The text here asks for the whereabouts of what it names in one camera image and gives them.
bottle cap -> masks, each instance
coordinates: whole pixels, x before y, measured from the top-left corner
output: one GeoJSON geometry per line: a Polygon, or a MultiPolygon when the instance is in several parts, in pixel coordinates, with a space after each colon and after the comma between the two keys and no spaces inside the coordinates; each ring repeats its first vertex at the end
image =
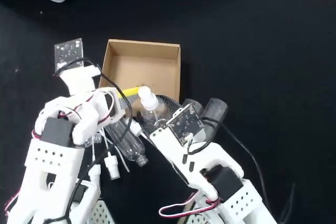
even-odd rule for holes
{"type": "Polygon", "coordinates": [[[159,105],[158,98],[152,93],[149,87],[139,87],[138,95],[141,99],[141,104],[145,110],[155,110],[159,105]]]}

open cardboard box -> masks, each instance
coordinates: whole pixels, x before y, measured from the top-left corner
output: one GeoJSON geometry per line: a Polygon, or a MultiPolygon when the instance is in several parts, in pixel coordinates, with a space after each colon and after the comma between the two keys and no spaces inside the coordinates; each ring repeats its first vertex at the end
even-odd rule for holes
{"type": "MultiPolygon", "coordinates": [[[[181,51],[176,44],[110,39],[102,72],[122,90],[148,86],[176,101],[180,96],[181,51]]],[[[110,84],[100,79],[99,87],[110,84]]],[[[141,108],[139,102],[133,110],[141,108]]]]}

black cable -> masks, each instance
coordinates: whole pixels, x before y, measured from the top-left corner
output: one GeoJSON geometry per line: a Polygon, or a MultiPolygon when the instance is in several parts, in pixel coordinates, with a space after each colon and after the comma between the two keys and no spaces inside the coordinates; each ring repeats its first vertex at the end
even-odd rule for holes
{"type": "Polygon", "coordinates": [[[271,213],[271,210],[270,210],[270,205],[269,205],[269,201],[268,201],[268,197],[267,197],[267,193],[266,193],[266,187],[265,187],[265,182],[264,182],[264,177],[262,175],[262,171],[260,169],[260,166],[257,162],[257,160],[254,158],[254,155],[249,151],[249,149],[225,126],[224,123],[220,123],[219,121],[217,120],[214,120],[214,119],[211,119],[211,118],[207,118],[207,117],[203,117],[202,118],[203,120],[208,120],[210,122],[214,122],[214,123],[217,123],[219,124],[221,127],[224,128],[224,130],[230,135],[230,137],[236,141],[246,152],[248,155],[250,155],[250,157],[252,158],[256,168],[257,168],[257,172],[258,172],[258,175],[259,175],[259,179],[260,179],[260,183],[261,183],[261,189],[262,189],[262,194],[264,196],[264,201],[265,201],[265,205],[266,207],[268,208],[269,212],[271,213]]]}
{"type": "MultiPolygon", "coordinates": [[[[117,89],[117,91],[121,94],[121,96],[122,96],[122,98],[124,99],[124,101],[125,101],[127,107],[129,108],[129,113],[130,113],[129,116],[130,116],[130,118],[132,118],[132,105],[131,105],[131,103],[129,102],[129,100],[127,99],[127,97],[125,96],[125,94],[122,92],[122,90],[119,88],[119,86],[118,86],[114,81],[110,80],[105,74],[103,74],[103,72],[101,71],[101,68],[99,67],[99,65],[95,65],[95,64],[93,64],[89,59],[87,59],[87,58],[75,59],[75,60],[73,60],[73,61],[67,63],[66,65],[62,66],[61,68],[59,68],[59,69],[55,72],[54,76],[58,76],[62,71],[67,70],[67,68],[68,68],[69,66],[71,66],[72,64],[74,64],[74,63],[76,63],[76,62],[80,62],[80,61],[88,62],[88,63],[90,63],[91,65],[94,65],[94,66],[96,66],[96,67],[99,69],[99,71],[100,71],[100,76],[103,77],[105,80],[107,80],[107,81],[108,81],[112,86],[114,86],[114,87],[117,89]]],[[[121,141],[121,140],[125,137],[127,131],[129,131],[129,129],[130,129],[130,127],[131,127],[131,122],[132,122],[132,120],[128,120],[126,129],[125,129],[125,131],[121,134],[121,136],[119,137],[119,141],[121,141]]],[[[71,224],[71,220],[70,220],[69,214],[70,214],[71,204],[72,204],[72,201],[73,201],[73,199],[74,199],[74,196],[75,196],[75,194],[76,194],[77,189],[79,188],[81,182],[84,180],[86,174],[91,170],[91,168],[92,168],[94,165],[98,164],[100,161],[102,161],[102,160],[104,159],[104,157],[107,155],[107,153],[110,152],[113,148],[114,148],[114,144],[110,145],[110,147],[109,147],[108,149],[106,149],[106,150],[105,150],[105,151],[104,151],[98,158],[96,158],[94,161],[92,161],[92,163],[86,168],[86,170],[84,171],[84,173],[82,174],[82,176],[79,177],[79,179],[78,179],[78,181],[77,181],[77,183],[76,183],[76,185],[75,185],[75,187],[74,187],[74,189],[73,189],[73,191],[72,191],[72,194],[71,194],[71,196],[70,196],[69,203],[68,203],[68,206],[67,206],[65,215],[62,216],[62,217],[59,217],[59,218],[55,218],[55,219],[46,219],[46,220],[43,222],[43,224],[49,224],[49,223],[57,222],[57,221],[61,221],[61,220],[64,220],[64,219],[66,219],[67,222],[68,222],[69,224],[71,224]]]]}
{"type": "Polygon", "coordinates": [[[211,127],[213,128],[212,135],[211,135],[211,137],[205,142],[205,144],[203,144],[201,147],[199,147],[199,148],[197,148],[197,149],[195,149],[195,150],[193,150],[193,151],[190,152],[189,149],[190,149],[191,144],[193,143],[193,140],[191,140],[191,141],[189,142],[189,144],[188,144],[188,148],[187,148],[187,153],[188,153],[188,155],[194,155],[194,154],[199,153],[200,151],[204,150],[205,148],[207,148],[207,147],[210,145],[210,143],[212,142],[212,140],[213,140],[213,138],[214,138],[214,132],[215,132],[216,127],[215,127],[212,123],[209,123],[209,122],[206,122],[206,121],[203,121],[203,123],[206,124],[206,125],[209,125],[209,126],[211,126],[211,127]]]}
{"type": "Polygon", "coordinates": [[[88,58],[78,58],[78,59],[75,59],[75,60],[72,60],[71,62],[65,64],[64,66],[60,67],[54,74],[53,76],[59,76],[59,74],[61,72],[63,72],[64,70],[67,70],[71,65],[75,64],[75,63],[78,63],[78,62],[87,62],[87,63],[90,63],[91,65],[94,65],[94,66],[97,66],[96,64],[94,64],[91,60],[89,60],[88,58]]]}

black tablecloth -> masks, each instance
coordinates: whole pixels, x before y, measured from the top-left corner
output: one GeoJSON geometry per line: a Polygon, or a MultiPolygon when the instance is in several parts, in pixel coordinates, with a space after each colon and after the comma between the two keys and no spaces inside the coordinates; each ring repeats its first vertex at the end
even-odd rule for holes
{"type": "MultiPolygon", "coordinates": [[[[1,202],[20,187],[38,111],[67,95],[51,76],[53,45],[81,37],[85,56],[102,63],[115,38],[180,44],[181,101],[227,102],[225,123],[259,160],[274,215],[295,182],[289,223],[335,223],[335,17],[335,0],[0,0],[1,202]]],[[[244,150],[222,131],[216,140],[260,190],[244,150]]],[[[120,166],[119,180],[103,171],[118,223],[174,223],[158,208],[190,192],[146,152],[149,163],[130,174],[120,166]]]]}

plastic container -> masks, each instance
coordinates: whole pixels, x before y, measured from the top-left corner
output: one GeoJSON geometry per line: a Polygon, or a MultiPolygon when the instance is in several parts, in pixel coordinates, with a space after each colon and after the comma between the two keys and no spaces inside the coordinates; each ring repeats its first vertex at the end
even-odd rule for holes
{"type": "Polygon", "coordinates": [[[126,129],[126,125],[122,120],[119,120],[117,123],[109,124],[105,129],[125,158],[130,161],[135,161],[139,166],[144,166],[148,162],[144,154],[145,146],[138,137],[134,136],[130,131],[127,131],[123,139],[119,140],[126,129]]]}
{"type": "Polygon", "coordinates": [[[165,125],[172,117],[166,104],[152,93],[149,87],[139,87],[138,91],[143,110],[140,112],[142,118],[156,127],[165,125]]]}
{"type": "MultiPolygon", "coordinates": [[[[206,105],[201,118],[203,117],[207,117],[207,118],[211,118],[214,119],[216,121],[218,121],[219,123],[222,123],[225,115],[226,115],[226,111],[227,111],[227,105],[225,102],[223,102],[220,99],[217,98],[211,98],[208,102],[208,104],[206,105]]],[[[204,131],[205,131],[205,141],[209,140],[212,136],[215,136],[219,125],[215,122],[210,122],[214,127],[211,127],[209,125],[204,124],[204,131]]]]}
{"type": "Polygon", "coordinates": [[[193,106],[194,110],[196,111],[197,115],[200,116],[201,113],[203,112],[203,106],[199,102],[193,99],[185,99],[182,104],[182,107],[186,107],[190,103],[193,106]]]}

